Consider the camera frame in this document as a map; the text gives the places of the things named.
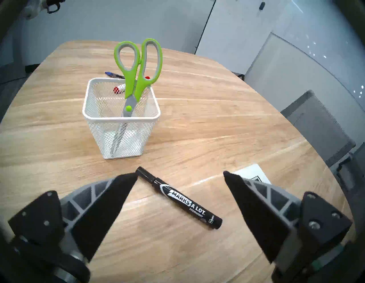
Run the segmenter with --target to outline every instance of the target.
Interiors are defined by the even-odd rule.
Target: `scissors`
[[[145,78],[145,70],[146,70],[146,63],[147,63],[147,45],[153,45],[157,50],[157,68],[154,77],[147,79]],[[130,69],[127,69],[122,61],[120,60],[120,51],[125,48],[130,47],[134,51],[134,62]],[[146,87],[153,84],[157,81],[162,68],[162,49],[160,44],[157,40],[153,38],[147,38],[142,43],[142,56],[139,53],[139,49],[136,44],[130,41],[123,41],[119,43],[114,49],[114,59],[116,64],[118,65],[119,69],[122,71],[125,80],[126,80],[126,88],[124,91],[124,97],[126,99],[126,103],[123,108],[122,117],[131,117],[133,110],[135,109],[137,103],[141,99],[143,91]],[[139,74],[137,80],[137,68],[138,65],[141,65],[139,69]],[[120,145],[120,141],[124,135],[124,132],[127,128],[125,123],[119,126],[119,134],[117,133],[114,136],[112,148],[111,148],[111,155],[113,156],[115,151]]]

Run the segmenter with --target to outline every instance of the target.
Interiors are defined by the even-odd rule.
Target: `door handle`
[[[265,7],[265,2],[261,2],[261,5],[258,9],[262,11],[264,9],[264,7]]]

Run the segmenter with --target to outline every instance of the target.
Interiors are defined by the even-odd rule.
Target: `screw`
[[[340,219],[341,218],[341,215],[339,213],[335,212],[335,211],[332,212],[332,216],[335,217],[335,218],[337,218],[337,219]]]
[[[318,230],[320,228],[320,224],[318,222],[311,221],[309,222],[309,227],[314,230]]]

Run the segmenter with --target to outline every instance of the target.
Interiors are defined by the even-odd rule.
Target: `wire mesh basket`
[[[155,94],[147,87],[132,117],[121,117],[125,80],[94,78],[88,83],[82,113],[105,159],[139,156],[160,116]]]

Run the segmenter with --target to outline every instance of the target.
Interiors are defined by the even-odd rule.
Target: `gray office chair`
[[[365,225],[365,143],[342,161],[335,175],[349,203],[355,229]]]
[[[311,90],[281,111],[281,114],[300,131],[328,167],[356,146]]]

